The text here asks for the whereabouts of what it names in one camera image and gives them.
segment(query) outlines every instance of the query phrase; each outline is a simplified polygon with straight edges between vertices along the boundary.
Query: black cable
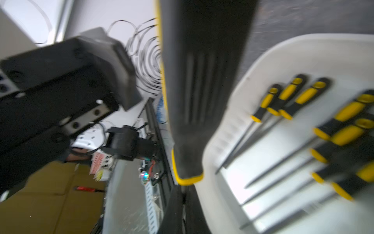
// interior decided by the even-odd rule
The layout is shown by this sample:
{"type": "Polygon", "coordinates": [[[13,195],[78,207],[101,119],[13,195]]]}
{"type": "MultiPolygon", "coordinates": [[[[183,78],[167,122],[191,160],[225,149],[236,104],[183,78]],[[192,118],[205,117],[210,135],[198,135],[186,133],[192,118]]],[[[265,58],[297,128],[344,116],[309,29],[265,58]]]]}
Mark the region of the black cable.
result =
{"type": "Polygon", "coordinates": [[[113,127],[116,127],[116,125],[115,125],[114,123],[110,122],[109,120],[103,120],[103,121],[100,121],[99,123],[102,123],[102,122],[108,122],[108,123],[110,123],[113,127]]]}
{"type": "Polygon", "coordinates": [[[101,128],[102,128],[102,134],[103,134],[103,136],[104,136],[104,140],[102,141],[102,144],[101,144],[99,147],[97,147],[96,149],[93,149],[93,150],[91,150],[91,151],[87,151],[87,152],[85,152],[85,153],[79,153],[79,152],[76,152],[76,151],[73,150],[74,147],[69,147],[69,149],[70,149],[70,153],[74,154],[75,156],[82,156],[82,157],[83,157],[83,156],[90,156],[91,154],[95,153],[97,150],[99,150],[99,149],[102,148],[102,146],[103,146],[104,143],[106,142],[105,127],[104,127],[104,125],[101,124],[100,122],[97,123],[97,124],[99,124],[99,125],[101,126],[101,128]]]}
{"type": "Polygon", "coordinates": [[[157,40],[158,37],[152,37],[145,42],[144,46],[141,45],[147,33],[157,26],[156,24],[145,26],[153,20],[155,18],[145,21],[138,27],[130,21],[117,20],[111,23],[107,34],[110,33],[113,26],[118,22],[126,22],[132,25],[134,33],[127,41],[126,51],[128,53],[134,51],[132,54],[129,54],[129,57],[131,57],[135,66],[135,75],[138,80],[137,87],[144,92],[157,96],[161,93],[162,89],[160,69],[161,48],[157,40]]]}
{"type": "Polygon", "coordinates": [[[148,125],[148,123],[145,123],[145,124],[143,124],[142,126],[140,126],[139,128],[135,128],[135,129],[136,129],[137,131],[139,131],[140,129],[146,127],[147,125],[148,125]]]}

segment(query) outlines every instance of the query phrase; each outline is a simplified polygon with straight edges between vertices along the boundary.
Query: yellow screwdriver handle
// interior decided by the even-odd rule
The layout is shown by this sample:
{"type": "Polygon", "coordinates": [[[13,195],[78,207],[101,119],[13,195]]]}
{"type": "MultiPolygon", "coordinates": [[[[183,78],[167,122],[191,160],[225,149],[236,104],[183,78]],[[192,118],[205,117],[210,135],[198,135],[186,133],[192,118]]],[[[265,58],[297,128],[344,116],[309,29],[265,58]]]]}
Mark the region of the yellow screwdriver handle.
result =
{"type": "Polygon", "coordinates": [[[281,92],[278,99],[267,108],[267,111],[273,115],[279,116],[280,113],[278,111],[303,88],[307,81],[308,77],[306,75],[298,74],[281,92]]]}
{"type": "Polygon", "coordinates": [[[279,110],[279,113],[286,119],[292,120],[294,115],[303,107],[318,98],[331,86],[331,79],[319,78],[310,88],[302,92],[295,100],[294,103],[279,110]]]}
{"type": "Polygon", "coordinates": [[[331,120],[316,127],[314,133],[324,140],[338,131],[345,122],[351,120],[359,113],[365,111],[374,104],[374,90],[369,89],[362,92],[357,98],[344,106],[331,120]]]}
{"type": "Polygon", "coordinates": [[[336,183],[332,183],[333,188],[340,196],[348,200],[353,200],[353,195],[362,188],[374,182],[374,161],[366,164],[355,175],[336,183]]]}
{"type": "Polygon", "coordinates": [[[253,121],[261,123],[262,118],[266,113],[266,108],[271,105],[278,97],[282,91],[282,86],[279,84],[274,84],[269,88],[269,91],[262,99],[260,106],[257,111],[251,116],[253,121]]]}
{"type": "Polygon", "coordinates": [[[374,115],[362,113],[354,120],[353,124],[334,134],[330,141],[310,149],[310,152],[318,161],[327,163],[331,160],[333,152],[339,150],[342,146],[352,143],[373,128],[374,115]]]}
{"type": "Polygon", "coordinates": [[[349,147],[334,152],[331,163],[313,172],[312,177],[323,183],[326,178],[352,171],[356,165],[364,165],[374,159],[374,136],[366,135],[349,147]]]}

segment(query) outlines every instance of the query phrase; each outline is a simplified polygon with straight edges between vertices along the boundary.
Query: screw hole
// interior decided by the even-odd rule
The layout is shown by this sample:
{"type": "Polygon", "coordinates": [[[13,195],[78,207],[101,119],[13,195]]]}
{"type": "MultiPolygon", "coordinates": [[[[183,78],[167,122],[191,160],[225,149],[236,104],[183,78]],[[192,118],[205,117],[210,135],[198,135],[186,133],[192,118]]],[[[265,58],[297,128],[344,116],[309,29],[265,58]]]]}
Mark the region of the screw hole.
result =
{"type": "Polygon", "coordinates": [[[8,87],[4,84],[0,84],[0,92],[6,92],[8,91],[8,87]]]}
{"type": "Polygon", "coordinates": [[[11,71],[9,73],[9,78],[15,83],[25,82],[25,76],[21,72],[18,72],[18,71],[11,71]]]}
{"type": "Polygon", "coordinates": [[[74,129],[79,128],[79,123],[78,123],[78,122],[74,122],[74,123],[73,123],[73,128],[74,128],[74,129]]]}

